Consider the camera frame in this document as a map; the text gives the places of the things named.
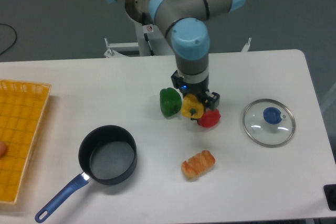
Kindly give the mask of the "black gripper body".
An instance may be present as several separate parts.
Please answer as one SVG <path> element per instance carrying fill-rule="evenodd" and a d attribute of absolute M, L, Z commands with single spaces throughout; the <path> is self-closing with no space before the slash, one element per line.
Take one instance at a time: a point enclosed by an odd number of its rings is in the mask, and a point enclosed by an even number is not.
<path fill-rule="evenodd" d="M 198 98 L 209 97 L 209 71 L 205 69 L 203 72 L 195 75 L 185 74 L 176 70 L 171 75 L 173 87 L 178 89 L 183 95 L 193 94 Z"/>

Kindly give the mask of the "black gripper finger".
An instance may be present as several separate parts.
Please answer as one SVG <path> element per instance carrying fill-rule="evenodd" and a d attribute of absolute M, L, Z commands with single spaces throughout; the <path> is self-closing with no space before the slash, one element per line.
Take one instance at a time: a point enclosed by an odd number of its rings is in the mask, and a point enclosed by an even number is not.
<path fill-rule="evenodd" d="M 220 95 L 216 92 L 205 91 L 197 95 L 204 108 L 215 111 L 219 105 Z"/>

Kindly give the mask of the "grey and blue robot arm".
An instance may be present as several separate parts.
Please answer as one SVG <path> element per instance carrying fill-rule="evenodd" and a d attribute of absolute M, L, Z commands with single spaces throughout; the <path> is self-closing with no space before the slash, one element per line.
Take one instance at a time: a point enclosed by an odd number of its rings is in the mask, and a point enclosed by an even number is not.
<path fill-rule="evenodd" d="M 156 26 L 175 54 L 174 88 L 196 96 L 207 109 L 215 110 L 220 96 L 208 89 L 210 38 L 205 22 L 241 8 L 245 1 L 134 0 L 137 21 Z"/>

